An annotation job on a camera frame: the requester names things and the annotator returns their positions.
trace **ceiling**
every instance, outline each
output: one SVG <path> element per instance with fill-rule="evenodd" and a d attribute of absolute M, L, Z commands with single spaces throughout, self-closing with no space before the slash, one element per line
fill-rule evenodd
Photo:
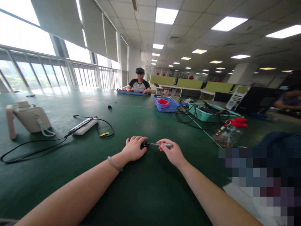
<path fill-rule="evenodd" d="M 130 47 L 141 49 L 141 60 L 156 67 L 191 70 L 226 68 L 231 72 L 239 63 L 253 62 L 259 67 L 275 67 L 263 71 L 281 73 L 282 70 L 301 70 L 301 34 L 284 39 L 266 35 L 301 25 L 300 0 L 137 0 L 138 12 L 131 0 L 97 0 L 104 12 Z M 178 9 L 173 25 L 155 23 L 156 7 Z M 225 32 L 211 30 L 225 16 L 249 18 L 245 23 Z M 170 40 L 171 36 L 179 37 Z M 153 49 L 153 43 L 164 44 L 162 50 Z M 206 53 L 192 53 L 195 49 Z M 239 54 L 251 55 L 245 59 L 232 59 Z M 222 61 L 219 64 L 211 61 Z"/>

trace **forearm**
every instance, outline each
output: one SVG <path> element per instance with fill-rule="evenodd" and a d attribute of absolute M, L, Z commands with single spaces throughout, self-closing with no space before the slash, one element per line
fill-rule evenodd
<path fill-rule="evenodd" d="M 122 153 L 112 159 L 120 167 L 128 162 Z M 79 225 L 118 174 L 105 160 L 54 192 L 16 225 Z"/>
<path fill-rule="evenodd" d="M 187 162 L 179 170 L 214 226 L 261 225 L 191 164 Z"/>

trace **hand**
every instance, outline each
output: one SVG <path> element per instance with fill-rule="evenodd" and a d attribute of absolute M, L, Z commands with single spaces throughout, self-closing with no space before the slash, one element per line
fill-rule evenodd
<path fill-rule="evenodd" d="M 140 159 L 147 150 L 147 147 L 143 148 L 142 150 L 140 149 L 141 144 L 146 139 L 148 138 L 142 136 L 133 136 L 131 140 L 127 138 L 125 142 L 125 147 L 123 148 L 121 153 L 127 156 L 129 161 L 136 161 Z"/>
<path fill-rule="evenodd" d="M 166 147 L 166 145 L 164 143 L 171 143 L 173 146 L 171 147 L 171 149 L 169 149 L 168 147 Z M 179 145 L 177 145 L 175 142 L 169 140 L 169 139 L 162 139 L 159 140 L 157 142 L 157 144 L 159 144 L 159 150 L 160 151 L 164 151 L 168 160 L 177 168 L 185 165 L 187 162 L 187 160 L 185 159 L 185 157 L 182 154 L 182 151 L 179 147 Z"/>

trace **bracelet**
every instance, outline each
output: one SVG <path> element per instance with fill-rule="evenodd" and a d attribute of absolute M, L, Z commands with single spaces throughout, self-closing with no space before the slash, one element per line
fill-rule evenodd
<path fill-rule="evenodd" d="M 123 168 L 119 167 L 119 166 L 117 165 L 117 163 L 114 162 L 114 160 L 111 158 L 111 156 L 108 156 L 108 160 L 109 160 L 109 162 L 111 163 L 111 165 L 112 165 L 115 169 L 117 169 L 119 172 L 122 172 L 122 171 L 123 171 Z"/>

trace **t-shirt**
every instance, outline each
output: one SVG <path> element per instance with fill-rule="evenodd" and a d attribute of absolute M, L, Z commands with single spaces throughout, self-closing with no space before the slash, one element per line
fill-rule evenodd
<path fill-rule="evenodd" d="M 284 93 L 278 101 L 282 101 L 284 105 L 301 106 L 301 100 L 298 97 L 290 97 L 286 99 L 287 93 Z"/>
<path fill-rule="evenodd" d="M 138 83 L 138 79 L 133 79 L 130 81 L 129 85 L 133 88 L 134 91 L 143 92 L 145 89 L 150 88 L 150 84 L 143 80 L 141 84 Z"/>

